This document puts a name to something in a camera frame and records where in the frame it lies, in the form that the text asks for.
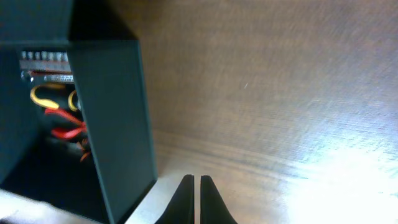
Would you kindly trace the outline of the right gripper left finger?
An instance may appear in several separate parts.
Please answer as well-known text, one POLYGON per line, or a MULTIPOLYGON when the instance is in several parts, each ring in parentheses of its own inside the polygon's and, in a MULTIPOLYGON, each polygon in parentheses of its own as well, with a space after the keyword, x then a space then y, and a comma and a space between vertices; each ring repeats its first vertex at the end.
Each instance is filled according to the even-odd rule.
POLYGON ((166 209, 155 224, 194 224, 195 188, 194 176, 183 177, 166 209))

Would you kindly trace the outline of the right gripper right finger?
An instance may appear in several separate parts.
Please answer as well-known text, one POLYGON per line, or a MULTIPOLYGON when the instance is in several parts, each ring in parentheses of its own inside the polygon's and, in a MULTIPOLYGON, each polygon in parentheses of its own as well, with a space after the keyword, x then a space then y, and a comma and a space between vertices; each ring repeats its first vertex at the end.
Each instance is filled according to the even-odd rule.
POLYGON ((200 223, 237 224, 209 175, 201 176, 200 223))

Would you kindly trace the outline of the small red cutting pliers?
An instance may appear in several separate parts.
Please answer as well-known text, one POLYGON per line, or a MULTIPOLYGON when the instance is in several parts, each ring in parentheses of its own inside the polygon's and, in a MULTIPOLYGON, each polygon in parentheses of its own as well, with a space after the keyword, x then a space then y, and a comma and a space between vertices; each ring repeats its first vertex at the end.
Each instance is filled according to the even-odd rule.
POLYGON ((50 133, 61 140, 77 140, 87 137, 87 127, 84 121, 78 119, 70 112, 62 109, 44 110, 46 118, 50 119, 50 133))

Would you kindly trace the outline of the yellow black screwdriver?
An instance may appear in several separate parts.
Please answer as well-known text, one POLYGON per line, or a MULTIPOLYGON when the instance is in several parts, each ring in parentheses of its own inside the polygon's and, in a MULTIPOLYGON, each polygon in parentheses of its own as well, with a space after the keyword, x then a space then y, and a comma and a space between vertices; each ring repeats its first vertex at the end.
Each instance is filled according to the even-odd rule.
POLYGON ((73 85, 56 83, 36 85, 30 91, 30 98, 43 108, 74 112, 81 110, 77 91, 73 85))

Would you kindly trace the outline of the black box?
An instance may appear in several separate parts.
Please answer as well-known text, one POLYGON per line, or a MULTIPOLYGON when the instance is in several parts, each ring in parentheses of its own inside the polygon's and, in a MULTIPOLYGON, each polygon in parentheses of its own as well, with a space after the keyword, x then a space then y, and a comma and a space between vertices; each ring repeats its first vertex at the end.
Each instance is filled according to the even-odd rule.
MULTIPOLYGON (((72 140, 77 142, 84 138, 72 140)), ((1 2, 1 189, 103 223, 122 223, 157 179, 138 39, 108 1, 1 2), (56 143, 22 51, 66 52, 91 156, 56 143)))

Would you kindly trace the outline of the silver combination wrench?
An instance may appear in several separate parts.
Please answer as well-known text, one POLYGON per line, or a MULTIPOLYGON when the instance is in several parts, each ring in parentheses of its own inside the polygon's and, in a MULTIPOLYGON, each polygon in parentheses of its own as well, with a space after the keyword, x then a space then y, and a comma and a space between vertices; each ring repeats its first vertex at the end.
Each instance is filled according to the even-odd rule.
POLYGON ((21 71, 21 78, 31 83, 63 83, 74 84, 72 74, 38 73, 34 71, 21 71))

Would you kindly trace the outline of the orange black needle-nose pliers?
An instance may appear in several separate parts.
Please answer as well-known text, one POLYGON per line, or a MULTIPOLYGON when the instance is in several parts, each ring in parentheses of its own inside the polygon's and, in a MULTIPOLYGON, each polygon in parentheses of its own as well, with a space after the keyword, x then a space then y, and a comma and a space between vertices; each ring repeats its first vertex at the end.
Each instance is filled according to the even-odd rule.
POLYGON ((77 142, 70 142, 58 139, 56 140, 56 143, 59 144, 63 150, 75 156, 80 156, 80 162, 83 162, 91 156, 91 146, 88 138, 84 138, 77 142))

